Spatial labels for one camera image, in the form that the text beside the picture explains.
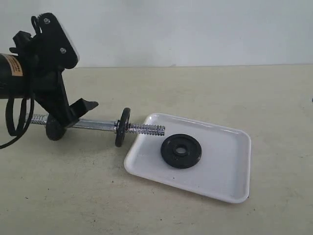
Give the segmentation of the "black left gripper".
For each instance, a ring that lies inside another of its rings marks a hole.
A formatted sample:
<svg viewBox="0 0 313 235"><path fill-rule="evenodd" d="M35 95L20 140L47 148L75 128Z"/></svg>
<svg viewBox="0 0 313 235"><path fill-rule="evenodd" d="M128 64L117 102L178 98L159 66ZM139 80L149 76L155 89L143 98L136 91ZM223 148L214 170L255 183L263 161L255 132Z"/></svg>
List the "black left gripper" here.
<svg viewBox="0 0 313 235"><path fill-rule="evenodd" d="M96 101L78 99L69 105L60 67L47 67L39 59L34 36L19 31L14 37L14 47L9 50L9 97L35 100L55 118L62 127L69 127L96 108Z"/></svg>

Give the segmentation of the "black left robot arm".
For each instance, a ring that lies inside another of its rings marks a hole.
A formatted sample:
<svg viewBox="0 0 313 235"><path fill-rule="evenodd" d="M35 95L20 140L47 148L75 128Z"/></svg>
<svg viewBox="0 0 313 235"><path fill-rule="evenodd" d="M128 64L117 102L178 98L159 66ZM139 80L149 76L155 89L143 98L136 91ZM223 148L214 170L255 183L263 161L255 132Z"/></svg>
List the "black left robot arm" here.
<svg viewBox="0 0 313 235"><path fill-rule="evenodd" d="M98 106L83 98L69 104L62 73L78 63L78 55L62 30L19 31L11 54L0 55L0 97L7 100L8 132L16 136L24 124L27 100L36 101L57 123L67 128Z"/></svg>

